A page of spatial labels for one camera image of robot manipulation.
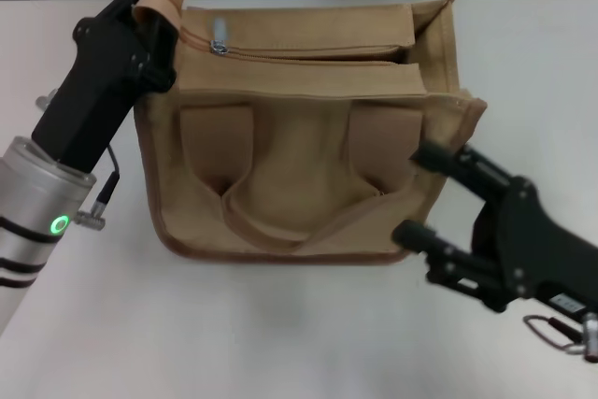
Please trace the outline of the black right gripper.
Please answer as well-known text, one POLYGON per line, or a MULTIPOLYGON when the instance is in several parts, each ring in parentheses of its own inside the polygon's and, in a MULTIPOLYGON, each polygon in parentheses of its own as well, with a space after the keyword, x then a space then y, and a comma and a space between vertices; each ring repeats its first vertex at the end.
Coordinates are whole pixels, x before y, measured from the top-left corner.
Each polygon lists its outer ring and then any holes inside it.
POLYGON ((503 313, 509 293, 535 299, 574 321, 597 311, 597 247, 556 223, 542 208, 533 183, 511 177, 469 145, 455 152, 423 141, 410 157, 488 201, 473 227, 472 252, 406 220, 392 242, 425 254, 426 280, 503 313))

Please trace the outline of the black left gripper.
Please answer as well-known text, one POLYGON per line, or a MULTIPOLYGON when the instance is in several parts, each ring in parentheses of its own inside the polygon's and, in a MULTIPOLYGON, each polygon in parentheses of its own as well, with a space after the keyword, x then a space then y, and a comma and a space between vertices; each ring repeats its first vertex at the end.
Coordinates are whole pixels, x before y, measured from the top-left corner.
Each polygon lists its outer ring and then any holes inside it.
POLYGON ((113 0, 77 23, 75 62, 32 132, 52 160, 93 170, 136 101, 171 89, 178 30, 162 14, 179 14, 182 4, 113 0), (143 9, 140 22, 133 9, 143 9))

